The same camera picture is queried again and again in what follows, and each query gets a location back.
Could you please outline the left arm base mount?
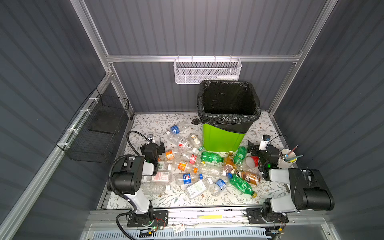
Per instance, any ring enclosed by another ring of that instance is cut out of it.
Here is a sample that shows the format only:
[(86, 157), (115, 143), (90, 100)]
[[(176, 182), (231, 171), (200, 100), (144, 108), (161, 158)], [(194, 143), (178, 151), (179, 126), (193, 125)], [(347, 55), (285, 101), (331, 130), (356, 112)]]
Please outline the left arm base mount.
[(132, 214), (126, 217), (127, 227), (166, 227), (168, 225), (169, 211), (149, 211), (146, 214)]

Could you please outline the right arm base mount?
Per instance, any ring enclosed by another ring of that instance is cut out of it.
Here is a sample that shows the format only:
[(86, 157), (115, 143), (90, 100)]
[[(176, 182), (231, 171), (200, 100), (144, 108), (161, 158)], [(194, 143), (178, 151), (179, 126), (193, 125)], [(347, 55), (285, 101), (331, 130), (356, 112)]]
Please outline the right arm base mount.
[(263, 208), (248, 208), (244, 212), (250, 224), (287, 224), (288, 216), (282, 213), (268, 212)]

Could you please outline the red white round bottle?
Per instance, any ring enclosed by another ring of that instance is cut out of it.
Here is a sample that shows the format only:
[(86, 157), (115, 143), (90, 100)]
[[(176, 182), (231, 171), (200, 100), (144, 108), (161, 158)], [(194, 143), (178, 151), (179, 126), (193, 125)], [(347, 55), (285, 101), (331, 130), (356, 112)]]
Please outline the red white round bottle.
[(259, 164), (259, 157), (254, 157), (254, 156), (246, 157), (245, 164), (248, 169), (256, 168)]

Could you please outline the clear bottle blue label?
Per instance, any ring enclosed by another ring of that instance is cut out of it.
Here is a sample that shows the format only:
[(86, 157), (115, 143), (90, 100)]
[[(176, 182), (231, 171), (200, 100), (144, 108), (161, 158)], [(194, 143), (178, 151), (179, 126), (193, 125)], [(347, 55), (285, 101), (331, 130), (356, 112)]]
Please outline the clear bottle blue label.
[(218, 179), (210, 186), (209, 191), (214, 197), (217, 197), (226, 189), (226, 187), (227, 183), (223, 179)]
[(179, 123), (176, 123), (176, 124), (170, 126), (169, 128), (167, 128), (166, 134), (167, 135), (178, 135), (178, 134), (186, 131), (188, 129), (188, 127), (189, 127), (188, 122), (179, 122)]

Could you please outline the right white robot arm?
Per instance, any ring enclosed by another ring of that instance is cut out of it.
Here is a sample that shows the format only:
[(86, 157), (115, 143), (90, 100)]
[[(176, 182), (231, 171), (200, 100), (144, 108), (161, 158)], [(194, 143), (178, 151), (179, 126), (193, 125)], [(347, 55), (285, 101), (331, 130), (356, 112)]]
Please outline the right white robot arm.
[(302, 210), (331, 211), (335, 200), (322, 174), (318, 170), (288, 168), (277, 166), (283, 152), (267, 142), (254, 145), (248, 142), (248, 152), (259, 158), (258, 169), (267, 182), (286, 184), (289, 193), (282, 197), (269, 198), (263, 203), (262, 213), (283, 215)]

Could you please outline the clear bottle blue label front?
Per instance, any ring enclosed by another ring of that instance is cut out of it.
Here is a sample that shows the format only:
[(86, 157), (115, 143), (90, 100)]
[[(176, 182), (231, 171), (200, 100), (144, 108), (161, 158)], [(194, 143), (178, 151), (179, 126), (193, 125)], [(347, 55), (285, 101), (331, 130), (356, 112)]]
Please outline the clear bottle blue label front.
[(223, 179), (218, 179), (210, 186), (209, 191), (214, 197), (217, 197), (226, 189), (226, 187), (227, 183)]

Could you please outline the clear bottle red white label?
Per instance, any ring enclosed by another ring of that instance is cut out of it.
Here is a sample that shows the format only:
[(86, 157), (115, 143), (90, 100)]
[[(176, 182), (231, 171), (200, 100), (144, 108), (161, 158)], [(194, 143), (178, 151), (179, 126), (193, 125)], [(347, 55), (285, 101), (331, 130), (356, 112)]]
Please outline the clear bottle red white label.
[(197, 152), (197, 149), (192, 145), (192, 143), (185, 139), (182, 136), (178, 135), (169, 135), (168, 139), (175, 145), (177, 145), (181, 150), (191, 151), (193, 153)]

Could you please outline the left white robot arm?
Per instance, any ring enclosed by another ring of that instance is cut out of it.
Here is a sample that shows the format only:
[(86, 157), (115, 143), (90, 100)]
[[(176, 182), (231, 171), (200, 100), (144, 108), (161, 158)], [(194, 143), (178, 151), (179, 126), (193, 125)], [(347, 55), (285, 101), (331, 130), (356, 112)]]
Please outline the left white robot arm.
[(123, 155), (112, 164), (107, 189), (128, 201), (137, 215), (151, 216), (152, 203), (141, 188), (142, 177), (155, 176), (159, 170), (159, 156), (165, 153), (165, 144), (149, 143), (141, 146), (143, 156)]

